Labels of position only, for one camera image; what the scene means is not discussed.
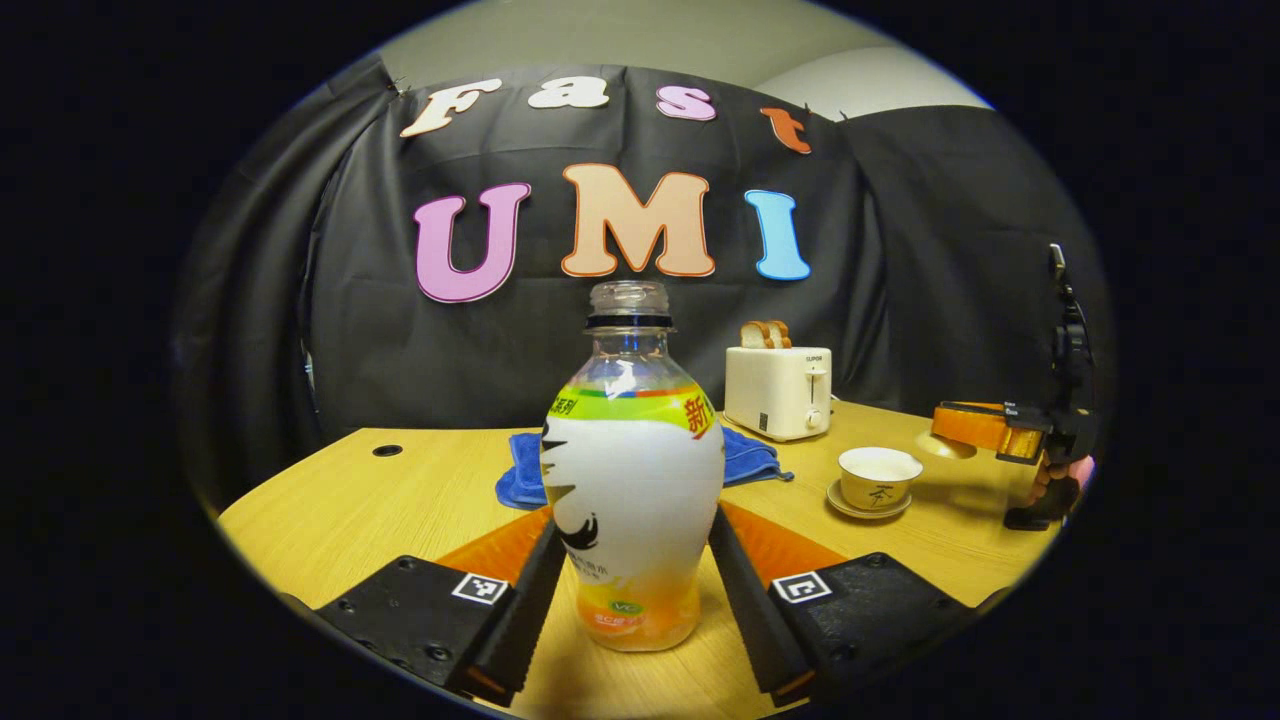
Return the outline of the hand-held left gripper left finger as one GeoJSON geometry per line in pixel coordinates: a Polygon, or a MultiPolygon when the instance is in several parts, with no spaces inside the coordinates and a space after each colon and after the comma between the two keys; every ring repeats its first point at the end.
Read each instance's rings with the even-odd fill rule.
{"type": "Polygon", "coordinates": [[[543,507],[436,560],[402,555],[317,615],[443,691],[507,707],[525,687],[563,562],[543,507]]]}

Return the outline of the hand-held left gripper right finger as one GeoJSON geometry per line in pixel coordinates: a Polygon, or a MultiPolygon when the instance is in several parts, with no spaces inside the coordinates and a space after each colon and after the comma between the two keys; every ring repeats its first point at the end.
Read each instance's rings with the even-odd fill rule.
{"type": "Polygon", "coordinates": [[[886,679],[978,619],[897,559],[850,559],[728,501],[709,537],[756,684],[778,706],[886,679]]]}

